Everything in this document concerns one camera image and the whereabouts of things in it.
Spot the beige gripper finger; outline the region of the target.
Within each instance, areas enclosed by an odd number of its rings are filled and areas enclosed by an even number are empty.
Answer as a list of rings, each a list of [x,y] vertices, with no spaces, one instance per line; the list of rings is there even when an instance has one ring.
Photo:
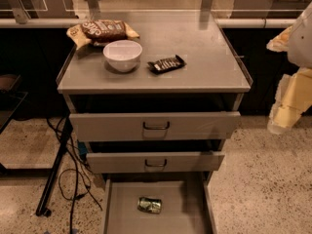
[[[289,26],[285,30],[283,30],[279,35],[271,39],[266,48],[272,52],[286,52],[289,49],[289,38],[290,33],[292,31],[292,27]]]
[[[267,130],[275,135],[290,131],[311,106],[312,69],[301,67],[294,75],[285,74],[278,85]]]

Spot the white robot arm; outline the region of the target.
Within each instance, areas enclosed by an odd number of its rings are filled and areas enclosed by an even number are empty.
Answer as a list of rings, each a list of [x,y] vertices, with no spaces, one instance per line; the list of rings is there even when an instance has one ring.
[[[290,131],[312,106],[312,3],[266,48],[286,52],[288,61],[299,67],[294,75],[284,75],[280,80],[269,114],[268,131],[280,135]]]

